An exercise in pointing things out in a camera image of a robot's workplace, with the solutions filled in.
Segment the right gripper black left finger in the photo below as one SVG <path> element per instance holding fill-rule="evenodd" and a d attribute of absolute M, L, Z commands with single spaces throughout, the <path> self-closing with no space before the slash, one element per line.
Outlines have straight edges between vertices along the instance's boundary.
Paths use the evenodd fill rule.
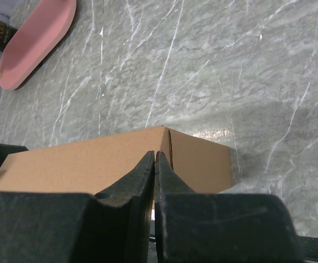
<path fill-rule="evenodd" d="M 0 262 L 146 262 L 154 167 L 148 151 L 95 195 L 0 192 Z"/>

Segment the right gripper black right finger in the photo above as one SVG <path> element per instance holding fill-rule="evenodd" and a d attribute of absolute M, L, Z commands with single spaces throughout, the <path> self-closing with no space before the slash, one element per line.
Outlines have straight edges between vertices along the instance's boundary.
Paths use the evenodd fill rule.
<path fill-rule="evenodd" d="M 268 194 L 194 192 L 163 152 L 155 161 L 159 262 L 303 262 L 283 202 Z"/>

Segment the brown cardboard box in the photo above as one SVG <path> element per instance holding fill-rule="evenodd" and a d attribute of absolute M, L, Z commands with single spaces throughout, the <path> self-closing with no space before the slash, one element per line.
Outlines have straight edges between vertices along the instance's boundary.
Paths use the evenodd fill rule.
<path fill-rule="evenodd" d="M 197 193 L 233 186 L 227 146 L 162 126 L 10 154 L 0 167 L 0 191 L 96 194 L 148 151 L 163 152 Z"/>

